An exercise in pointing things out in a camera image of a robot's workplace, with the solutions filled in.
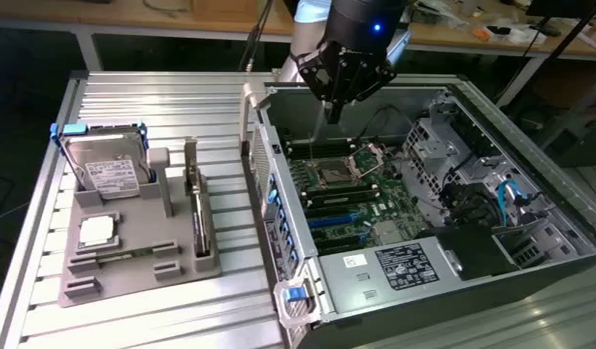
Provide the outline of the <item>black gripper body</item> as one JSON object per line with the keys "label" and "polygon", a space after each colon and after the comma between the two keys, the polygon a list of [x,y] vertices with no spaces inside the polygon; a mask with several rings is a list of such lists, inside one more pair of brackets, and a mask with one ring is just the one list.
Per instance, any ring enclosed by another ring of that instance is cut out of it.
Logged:
{"label": "black gripper body", "polygon": [[329,10],[325,41],[355,52],[383,54],[407,1],[334,0]]}

